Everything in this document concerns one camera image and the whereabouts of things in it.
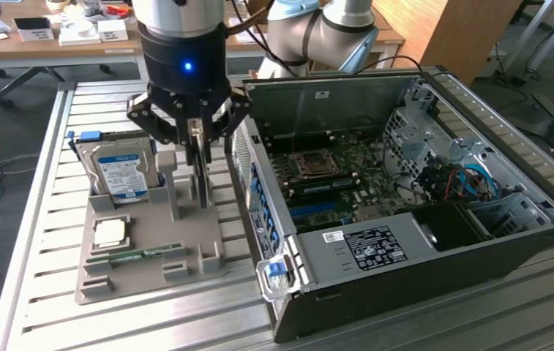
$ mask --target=circuit board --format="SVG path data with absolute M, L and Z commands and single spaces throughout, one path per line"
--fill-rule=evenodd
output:
M 270 155 L 298 233 L 391 216 L 405 205 L 379 163 L 377 139 L 349 131 L 332 135 L 332 141 L 329 147 L 317 150 Z M 312 190 L 309 193 L 293 191 L 294 181 L 302 178 L 304 192 Z M 331 189 L 325 185 L 331 182 L 347 186 Z

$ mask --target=white box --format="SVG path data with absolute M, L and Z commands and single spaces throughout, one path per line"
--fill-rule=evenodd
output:
M 94 34 L 89 37 L 81 37 L 74 32 L 60 31 L 58 43 L 60 43 L 60 46 L 98 44 L 100 37 L 98 37 L 98 34 Z
M 24 42 L 53 40 L 53 30 L 46 18 L 13 18 L 20 38 Z
M 100 20 L 96 25 L 100 40 L 102 42 L 129 40 L 124 20 Z

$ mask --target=wooden cabinet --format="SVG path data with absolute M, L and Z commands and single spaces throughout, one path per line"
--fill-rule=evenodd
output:
M 443 65 L 469 84 L 521 0 L 373 0 L 404 37 L 399 54 L 420 65 Z M 393 67 L 411 67 L 396 59 Z

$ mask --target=metal workbench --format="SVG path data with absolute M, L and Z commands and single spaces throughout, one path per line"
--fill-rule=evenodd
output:
M 554 183 L 554 165 L 536 146 L 459 82 L 439 79 Z M 229 257 L 226 274 L 76 305 L 89 183 L 64 136 L 68 130 L 136 129 L 125 119 L 125 99 L 142 90 L 138 81 L 78 83 L 56 95 L 1 292 L 0 350 L 554 350 L 554 248 L 503 279 L 288 344 L 273 344 L 221 153 L 214 153 L 209 171 Z M 471 131 L 455 132 L 468 136 Z M 186 174 L 181 165 L 177 175 Z

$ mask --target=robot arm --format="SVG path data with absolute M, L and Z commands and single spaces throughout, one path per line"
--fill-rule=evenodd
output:
M 288 62 L 292 58 L 293 64 L 313 59 L 349 72 L 348 67 L 357 69 L 369 52 L 367 38 L 373 41 L 376 36 L 369 2 L 332 0 L 320 19 L 319 0 L 270 0 L 246 21 L 226 28 L 221 0 L 133 1 L 149 82 L 146 92 L 128 101 L 126 117 L 160 143 L 184 147 L 201 207 L 209 205 L 209 144 L 232 134 L 250 108 L 242 91 L 230 89 L 226 79 L 226 37 L 246 30 L 274 5 L 270 26 L 278 28 L 270 33 L 281 33 L 290 21 L 297 29 L 269 36 L 274 54 Z M 214 121 L 222 104 L 225 112 Z M 152 112 L 152 105 L 173 119 L 173 125 Z
M 309 60 L 355 73 L 377 35 L 371 0 L 332 0 L 321 9 L 317 0 L 274 0 L 268 33 L 278 33 L 268 36 L 268 45 L 289 69 L 268 54 L 258 78 L 289 77 L 289 71 L 308 75 Z
M 126 116 L 160 143 L 184 147 L 197 199 L 206 207 L 209 144 L 232 133 L 249 109 L 244 94 L 230 90 L 224 58 L 226 35 L 248 23 L 226 28 L 224 2 L 213 0 L 138 0 L 133 11 L 149 82 L 146 92 L 129 99 Z M 214 121 L 224 102 L 228 108 Z M 152 105 L 173 125 L 153 114 Z

